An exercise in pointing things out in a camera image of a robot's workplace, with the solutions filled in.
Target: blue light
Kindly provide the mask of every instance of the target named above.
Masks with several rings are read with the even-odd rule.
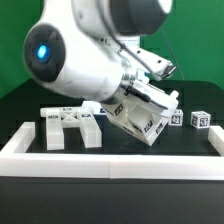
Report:
[[[39,59],[44,59],[49,54],[49,49],[45,45],[41,45],[37,51],[37,57]]]

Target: gray cable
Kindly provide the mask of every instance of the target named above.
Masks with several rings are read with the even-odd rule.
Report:
[[[161,30],[162,30],[163,37],[164,37],[164,39],[165,39],[165,41],[166,41],[166,43],[167,43],[167,46],[168,46],[168,48],[169,48],[169,51],[170,51],[170,53],[171,53],[171,55],[172,55],[172,57],[173,57],[173,59],[174,59],[174,61],[175,61],[175,64],[177,65],[177,68],[178,68],[178,70],[179,70],[179,72],[180,72],[181,78],[182,78],[182,80],[184,81],[184,74],[183,74],[183,72],[182,72],[182,70],[181,70],[181,68],[180,68],[180,65],[179,65],[179,63],[178,63],[176,57],[175,57],[174,51],[173,51],[172,46],[171,46],[171,44],[170,44],[170,42],[169,42],[169,39],[168,39],[168,37],[167,37],[167,35],[166,35],[166,32],[165,32],[165,30],[164,30],[163,27],[161,27]]]

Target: dark tabletop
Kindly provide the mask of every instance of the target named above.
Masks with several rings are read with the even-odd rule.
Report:
[[[224,91],[207,82],[153,84],[166,93],[180,93],[182,127],[166,126],[149,147],[110,124],[106,117],[96,116],[103,134],[101,148],[85,149],[79,130],[67,129],[65,150],[57,153],[218,156],[207,140],[208,129],[197,130],[190,125],[190,113],[205,111],[211,114],[211,125],[224,128]],[[48,153],[40,108],[80,106],[82,101],[52,93],[28,80],[0,100],[1,148],[23,122],[35,121],[37,136],[28,153]],[[221,224],[223,208],[221,181],[0,178],[1,224]]]

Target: cube with black dots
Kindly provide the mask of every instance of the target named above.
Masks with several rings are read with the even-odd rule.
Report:
[[[176,109],[174,114],[171,116],[168,125],[169,126],[182,126],[183,124],[183,111]]]
[[[204,111],[191,112],[191,125],[197,129],[210,127],[211,115]]]

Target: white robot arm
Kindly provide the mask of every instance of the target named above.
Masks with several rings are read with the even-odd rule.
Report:
[[[26,65],[42,86],[100,102],[112,123],[152,145],[177,108],[178,93],[165,94],[138,71],[162,80],[175,67],[127,48],[122,38],[154,33],[171,6],[172,0],[45,0],[25,40]]]

